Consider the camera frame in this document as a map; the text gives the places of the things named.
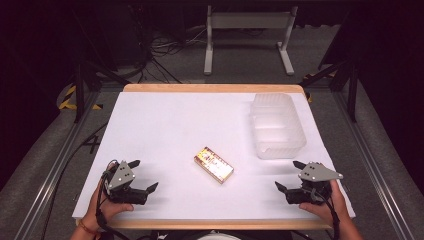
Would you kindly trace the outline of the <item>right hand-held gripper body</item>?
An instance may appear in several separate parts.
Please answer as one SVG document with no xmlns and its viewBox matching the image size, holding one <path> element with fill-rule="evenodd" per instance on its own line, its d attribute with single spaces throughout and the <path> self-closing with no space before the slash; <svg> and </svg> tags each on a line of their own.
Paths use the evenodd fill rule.
<svg viewBox="0 0 424 240">
<path fill-rule="evenodd" d="M 288 189 L 285 196 L 289 204 L 312 203 L 322 205 L 332 194 L 331 180 L 342 179 L 343 175 L 317 162 L 306 164 L 298 177 L 302 184 L 298 189 Z"/>
</svg>

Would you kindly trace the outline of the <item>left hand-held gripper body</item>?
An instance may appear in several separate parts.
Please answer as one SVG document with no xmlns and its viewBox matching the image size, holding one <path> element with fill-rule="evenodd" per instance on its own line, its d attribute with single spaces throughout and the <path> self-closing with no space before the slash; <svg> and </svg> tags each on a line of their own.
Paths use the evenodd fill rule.
<svg viewBox="0 0 424 240">
<path fill-rule="evenodd" d="M 104 193 L 113 203 L 128 203 L 144 205 L 147 201 L 146 190 L 139 190 L 130 187 L 135 179 L 135 174 L 128 166 L 129 162 L 121 161 L 106 172 L 104 183 Z"/>
</svg>

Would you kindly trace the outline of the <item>translucent plastic container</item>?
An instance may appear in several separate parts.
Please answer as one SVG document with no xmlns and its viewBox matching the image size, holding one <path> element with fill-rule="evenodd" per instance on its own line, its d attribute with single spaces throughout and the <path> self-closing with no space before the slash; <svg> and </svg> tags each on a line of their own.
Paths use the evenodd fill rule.
<svg viewBox="0 0 424 240">
<path fill-rule="evenodd" d="M 250 108 L 256 153 L 260 159 L 290 159 L 307 140 L 292 97 L 258 93 Z"/>
</svg>

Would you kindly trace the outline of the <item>yellow patterned box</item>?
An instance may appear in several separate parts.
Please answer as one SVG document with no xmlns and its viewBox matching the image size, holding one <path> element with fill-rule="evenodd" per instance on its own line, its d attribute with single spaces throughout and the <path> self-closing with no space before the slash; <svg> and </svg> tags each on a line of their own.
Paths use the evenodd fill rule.
<svg viewBox="0 0 424 240">
<path fill-rule="evenodd" d="M 234 168 L 229 163 L 208 147 L 200 150 L 194 156 L 194 161 L 220 184 L 223 184 L 234 172 Z"/>
</svg>

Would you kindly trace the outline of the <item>person's left hand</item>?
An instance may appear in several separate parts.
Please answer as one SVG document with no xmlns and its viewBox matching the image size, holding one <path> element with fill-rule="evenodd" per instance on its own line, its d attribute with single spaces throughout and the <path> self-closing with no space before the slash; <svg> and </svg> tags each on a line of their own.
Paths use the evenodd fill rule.
<svg viewBox="0 0 424 240">
<path fill-rule="evenodd" d="M 93 192 L 91 196 L 87 212 L 84 215 L 84 217 L 80 220 L 90 229 L 98 230 L 100 228 L 96 219 L 97 202 L 100 202 L 100 210 L 102 211 L 107 221 L 112 220 L 113 217 L 117 214 L 120 214 L 123 212 L 131 212 L 134 210 L 134 207 L 132 204 L 113 203 L 110 200 L 108 200 L 104 196 L 101 190 L 102 186 L 103 184 L 99 182 L 95 191 Z"/>
</svg>

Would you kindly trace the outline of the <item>person's right hand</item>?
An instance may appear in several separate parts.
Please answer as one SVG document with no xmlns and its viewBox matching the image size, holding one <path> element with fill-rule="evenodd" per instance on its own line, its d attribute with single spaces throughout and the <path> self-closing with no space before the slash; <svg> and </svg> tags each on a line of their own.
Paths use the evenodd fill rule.
<svg viewBox="0 0 424 240">
<path fill-rule="evenodd" d="M 333 207 L 335 209 L 335 212 L 337 213 L 338 218 L 340 220 L 340 226 L 346 226 L 348 223 L 351 223 L 351 218 L 347 210 L 345 198 L 343 194 L 341 193 L 338 182 L 336 180 L 331 180 L 330 184 L 332 188 L 331 199 L 333 202 Z M 331 215 L 330 208 L 327 205 L 314 205 L 311 203 L 301 203 L 299 205 L 299 208 L 309 213 L 317 215 L 328 225 L 333 224 L 333 217 Z"/>
</svg>

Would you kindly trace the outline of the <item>black tape floor mark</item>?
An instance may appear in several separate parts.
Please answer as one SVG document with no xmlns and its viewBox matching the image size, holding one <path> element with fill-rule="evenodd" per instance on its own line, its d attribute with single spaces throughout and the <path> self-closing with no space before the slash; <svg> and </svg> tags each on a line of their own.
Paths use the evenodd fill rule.
<svg viewBox="0 0 424 240">
<path fill-rule="evenodd" d="M 99 136 L 98 135 L 93 135 L 90 136 L 88 139 L 86 139 L 83 142 L 83 146 L 87 146 L 89 148 L 89 153 L 93 154 L 94 151 L 96 150 L 96 147 L 100 145 L 99 142 Z"/>
</svg>

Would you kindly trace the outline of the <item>person's dark clothing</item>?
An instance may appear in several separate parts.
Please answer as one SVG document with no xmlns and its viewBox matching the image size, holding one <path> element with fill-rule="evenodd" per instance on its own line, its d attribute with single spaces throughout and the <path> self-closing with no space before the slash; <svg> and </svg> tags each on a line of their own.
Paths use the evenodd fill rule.
<svg viewBox="0 0 424 240">
<path fill-rule="evenodd" d="M 137 240 L 313 240 L 291 230 L 152 230 Z"/>
</svg>

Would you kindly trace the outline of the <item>white table cover sheet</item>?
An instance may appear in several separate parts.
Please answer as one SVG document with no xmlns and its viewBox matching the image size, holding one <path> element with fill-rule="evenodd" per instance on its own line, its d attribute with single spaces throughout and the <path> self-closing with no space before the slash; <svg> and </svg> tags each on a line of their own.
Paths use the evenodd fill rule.
<svg viewBox="0 0 424 240">
<path fill-rule="evenodd" d="M 300 185 L 292 160 L 256 155 L 253 99 L 251 93 L 120 93 L 73 216 L 85 214 L 110 161 L 140 160 L 132 187 L 159 184 L 123 220 L 310 219 L 275 185 Z M 234 168 L 223 184 L 194 161 L 204 147 Z"/>
</svg>

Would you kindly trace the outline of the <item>black tripod stand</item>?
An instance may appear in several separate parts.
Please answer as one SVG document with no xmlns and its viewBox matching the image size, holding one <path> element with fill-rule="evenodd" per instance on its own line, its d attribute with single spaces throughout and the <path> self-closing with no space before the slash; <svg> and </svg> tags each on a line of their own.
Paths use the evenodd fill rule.
<svg viewBox="0 0 424 240">
<path fill-rule="evenodd" d="M 347 113 L 350 119 L 355 122 L 358 70 L 354 62 L 345 60 L 340 63 L 333 64 L 319 71 L 316 74 L 306 75 L 299 83 L 299 85 L 305 88 L 330 74 L 334 74 L 334 77 L 332 78 L 329 84 L 329 88 L 331 91 L 340 92 L 346 84 L 349 84 L 347 97 Z"/>
<path fill-rule="evenodd" d="M 128 80 L 118 76 L 102 65 L 87 60 L 81 61 L 75 68 L 76 79 L 74 83 L 76 86 L 77 107 L 75 123 L 78 123 L 82 119 L 85 110 L 88 109 L 88 105 L 85 103 L 84 86 L 87 86 L 90 92 L 99 91 L 102 87 L 101 78 L 97 75 L 97 72 L 100 72 L 121 86 L 129 84 Z"/>
</svg>

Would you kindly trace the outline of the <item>yellow black hazard tape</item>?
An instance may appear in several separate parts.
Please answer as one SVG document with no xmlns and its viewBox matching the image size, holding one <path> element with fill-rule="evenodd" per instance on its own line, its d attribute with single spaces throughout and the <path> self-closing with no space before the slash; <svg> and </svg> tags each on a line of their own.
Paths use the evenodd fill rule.
<svg viewBox="0 0 424 240">
<path fill-rule="evenodd" d="M 76 110 L 77 109 L 77 105 L 76 104 L 71 104 L 71 98 L 73 96 L 73 94 L 76 92 L 76 85 L 75 84 L 71 84 L 68 88 L 68 90 L 66 91 L 64 98 L 62 100 L 62 102 L 59 104 L 59 109 L 70 109 L 70 110 Z"/>
</svg>

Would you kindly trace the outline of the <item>white metal stand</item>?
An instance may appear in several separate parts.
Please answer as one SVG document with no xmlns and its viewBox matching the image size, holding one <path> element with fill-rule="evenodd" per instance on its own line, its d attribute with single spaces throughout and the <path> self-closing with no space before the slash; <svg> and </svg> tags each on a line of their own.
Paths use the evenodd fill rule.
<svg viewBox="0 0 424 240">
<path fill-rule="evenodd" d="M 286 74 L 292 76 L 294 68 L 287 47 L 297 16 L 298 7 L 283 12 L 214 12 L 207 9 L 204 74 L 212 74 L 213 66 L 213 30 L 214 29 L 282 29 L 284 38 L 276 43 Z"/>
</svg>

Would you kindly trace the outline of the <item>aluminium floor rail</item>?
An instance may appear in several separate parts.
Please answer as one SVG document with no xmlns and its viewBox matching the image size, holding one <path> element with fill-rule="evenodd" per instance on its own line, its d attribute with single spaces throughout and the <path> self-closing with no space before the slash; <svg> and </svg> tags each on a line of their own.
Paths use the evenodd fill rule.
<svg viewBox="0 0 424 240">
<path fill-rule="evenodd" d="M 84 110 L 80 117 L 75 116 L 75 119 L 71 121 L 70 128 L 66 131 L 66 138 L 63 140 L 59 152 L 55 155 L 48 172 L 41 173 L 36 171 L 42 180 L 42 184 L 37 188 L 37 195 L 34 197 L 31 207 L 27 211 L 13 240 L 29 240 L 44 210 L 47 206 L 53 204 L 53 197 L 57 192 L 61 175 L 71 159 L 72 148 L 98 95 L 98 92 L 87 94 L 87 99 L 83 104 Z"/>
<path fill-rule="evenodd" d="M 333 93 L 333 98 L 339 107 L 347 125 L 353 135 L 357 148 L 361 153 L 361 161 L 373 183 L 377 195 L 386 211 L 387 216 L 399 240 L 416 240 L 406 222 L 380 168 L 366 142 L 365 137 L 357 123 L 354 123 L 347 111 L 347 102 L 339 92 Z"/>
</svg>

